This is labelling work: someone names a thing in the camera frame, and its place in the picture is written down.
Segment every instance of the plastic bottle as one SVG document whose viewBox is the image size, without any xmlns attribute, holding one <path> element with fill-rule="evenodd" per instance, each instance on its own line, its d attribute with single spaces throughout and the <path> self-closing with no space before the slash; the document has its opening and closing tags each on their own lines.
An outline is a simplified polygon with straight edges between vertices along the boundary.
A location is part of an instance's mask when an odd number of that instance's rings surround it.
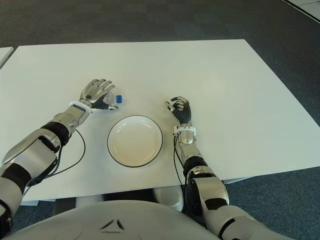
<svg viewBox="0 0 320 240">
<path fill-rule="evenodd" d="M 114 95 L 112 91 L 108 92 L 104 99 L 103 102 L 109 105 L 115 105 L 115 104 L 121 104 L 122 103 L 122 95 Z"/>
</svg>

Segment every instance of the white surface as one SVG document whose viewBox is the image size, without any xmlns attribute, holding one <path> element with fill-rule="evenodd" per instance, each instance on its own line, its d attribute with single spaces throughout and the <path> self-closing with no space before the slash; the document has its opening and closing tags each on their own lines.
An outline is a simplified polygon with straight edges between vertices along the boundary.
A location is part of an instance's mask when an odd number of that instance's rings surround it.
<svg viewBox="0 0 320 240">
<path fill-rule="evenodd" d="M 21 206 L 38 206 L 39 201 L 34 200 L 34 201 L 22 201 Z"/>
<path fill-rule="evenodd" d="M 8 58 L 10 53 L 14 50 L 13 47 L 2 47 L 0 48 L 0 67 L 5 62 L 5 60 Z"/>
<path fill-rule="evenodd" d="M 107 146 L 111 157 L 127 167 L 141 167 L 150 163 L 162 146 L 159 126 L 145 116 L 129 116 L 111 129 Z"/>
<path fill-rule="evenodd" d="M 289 1 L 320 20 L 320 2 L 315 2 L 314 0 L 289 0 Z"/>
<path fill-rule="evenodd" d="M 172 135 L 178 121 L 164 102 L 179 95 L 190 100 L 197 146 L 222 180 L 320 165 L 319 126 L 241 39 L 22 46 L 0 73 L 2 156 L 94 78 L 113 81 L 123 96 L 119 111 L 95 112 L 79 127 L 83 160 L 32 187 L 25 201 L 178 185 Z M 136 168 L 118 164 L 106 148 L 112 126 L 132 115 L 153 119 L 163 134 L 156 159 Z M 75 133 L 60 169 L 82 152 Z"/>
<path fill-rule="evenodd" d="M 180 185 L 156 187 L 152 189 L 155 200 L 177 212 L 184 208 L 184 196 Z"/>
</svg>

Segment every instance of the blue bottle cap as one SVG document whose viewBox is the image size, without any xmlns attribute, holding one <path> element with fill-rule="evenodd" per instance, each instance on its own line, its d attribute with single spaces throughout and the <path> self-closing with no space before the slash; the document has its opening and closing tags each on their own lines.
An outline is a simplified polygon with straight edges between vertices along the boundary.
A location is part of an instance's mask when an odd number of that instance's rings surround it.
<svg viewBox="0 0 320 240">
<path fill-rule="evenodd" d="M 122 95 L 115 96 L 115 102 L 117 104 L 122 104 Z"/>
</svg>

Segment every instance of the robotic finger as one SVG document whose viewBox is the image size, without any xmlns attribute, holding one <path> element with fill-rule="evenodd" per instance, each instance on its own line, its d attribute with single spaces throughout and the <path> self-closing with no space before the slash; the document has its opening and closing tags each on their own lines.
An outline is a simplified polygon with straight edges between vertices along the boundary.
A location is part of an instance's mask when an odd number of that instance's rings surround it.
<svg viewBox="0 0 320 240">
<path fill-rule="evenodd" d="M 117 106 L 112 106 L 104 102 L 105 96 L 115 87 L 112 82 L 106 79 L 92 80 L 82 91 L 80 102 L 93 109 L 116 110 Z"/>
<path fill-rule="evenodd" d="M 171 99 L 173 104 L 166 101 L 164 104 L 172 114 L 179 120 L 180 124 L 189 124 L 191 121 L 191 109 L 189 101 L 182 96 L 176 96 Z"/>
</svg>

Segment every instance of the robot forearm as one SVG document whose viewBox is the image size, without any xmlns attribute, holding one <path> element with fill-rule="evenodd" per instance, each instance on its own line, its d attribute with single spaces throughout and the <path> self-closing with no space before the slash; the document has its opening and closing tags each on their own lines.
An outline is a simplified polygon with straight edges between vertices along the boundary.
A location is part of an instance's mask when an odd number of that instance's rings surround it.
<svg viewBox="0 0 320 240">
<path fill-rule="evenodd" d="M 196 146 L 196 129 L 191 124 L 189 102 L 175 97 L 173 105 L 165 105 L 180 121 L 174 127 L 178 135 L 177 148 L 186 178 L 186 203 L 191 213 L 202 216 L 209 231 L 223 240 L 289 240 L 291 238 L 269 230 L 237 206 L 229 205 L 224 183 L 208 167 Z"/>
<path fill-rule="evenodd" d="M 63 113 L 35 130 L 3 158 L 0 167 L 1 237 L 11 228 L 11 219 L 23 198 L 25 187 L 40 183 L 57 165 L 56 153 L 94 109 L 115 109 L 103 102 L 115 86 L 105 79 L 93 80 Z"/>
</svg>

